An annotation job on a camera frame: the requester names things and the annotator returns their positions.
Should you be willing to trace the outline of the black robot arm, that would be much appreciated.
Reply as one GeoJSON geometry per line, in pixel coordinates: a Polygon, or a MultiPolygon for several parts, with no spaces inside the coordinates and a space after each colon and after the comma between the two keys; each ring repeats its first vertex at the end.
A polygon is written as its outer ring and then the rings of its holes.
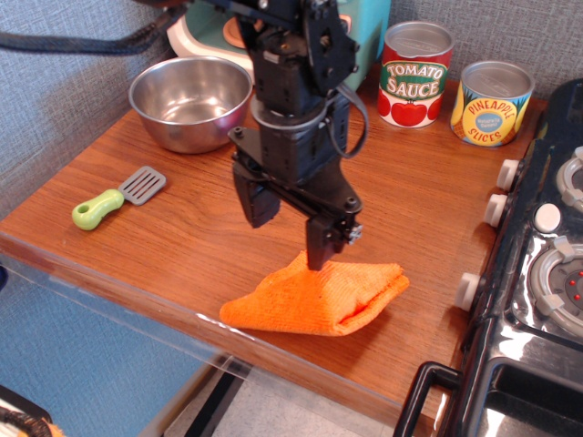
{"type": "Polygon", "coordinates": [[[362,100],[346,83],[358,44],[334,1],[221,1],[252,62],[256,129],[236,127],[232,172],[241,206],[255,228],[281,203],[307,218],[309,269],[319,270],[361,235],[361,200],[344,177],[349,113],[362,100]]]}

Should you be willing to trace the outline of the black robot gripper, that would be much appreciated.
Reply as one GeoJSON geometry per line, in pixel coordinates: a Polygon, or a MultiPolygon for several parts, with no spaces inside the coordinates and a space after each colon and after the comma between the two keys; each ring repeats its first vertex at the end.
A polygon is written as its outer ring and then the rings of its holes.
{"type": "Polygon", "coordinates": [[[259,128],[229,132],[236,146],[234,186],[254,229],[278,214],[282,200],[314,216],[306,223],[310,270],[321,270],[363,233],[353,216],[362,201],[341,170],[341,159],[354,156],[347,151],[349,112],[350,100],[341,93],[302,117],[277,115],[253,97],[251,114],[259,128]]]}

